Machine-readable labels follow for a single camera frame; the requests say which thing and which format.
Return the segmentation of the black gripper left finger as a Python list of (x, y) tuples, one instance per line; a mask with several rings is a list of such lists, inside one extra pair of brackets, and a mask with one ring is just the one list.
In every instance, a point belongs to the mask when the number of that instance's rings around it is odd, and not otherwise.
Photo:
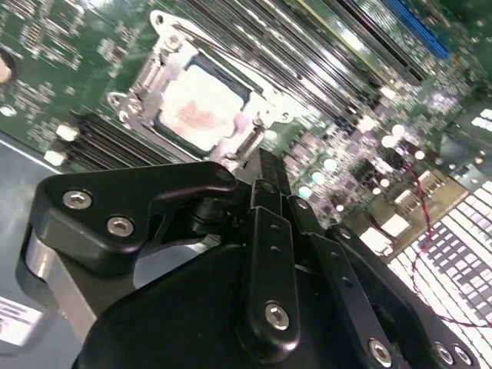
[(259, 149), (235, 173), (203, 161), (46, 178), (32, 203), (25, 263), (84, 343), (122, 298), (206, 251), (243, 247), (238, 338), (259, 361), (274, 361), (275, 158)]

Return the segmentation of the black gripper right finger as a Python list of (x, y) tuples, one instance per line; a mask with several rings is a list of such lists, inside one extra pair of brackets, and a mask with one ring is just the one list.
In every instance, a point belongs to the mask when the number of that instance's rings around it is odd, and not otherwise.
[(477, 368), (472, 350), (352, 231), (323, 229), (274, 160), (276, 368)]

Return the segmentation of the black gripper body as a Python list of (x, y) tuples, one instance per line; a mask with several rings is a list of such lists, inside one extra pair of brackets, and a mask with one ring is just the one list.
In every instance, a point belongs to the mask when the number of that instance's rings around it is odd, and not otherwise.
[[(76, 368), (261, 368), (241, 344), (246, 251), (206, 251), (107, 309), (85, 338)], [(297, 269), (298, 346), (281, 368), (361, 368), (328, 289)]]

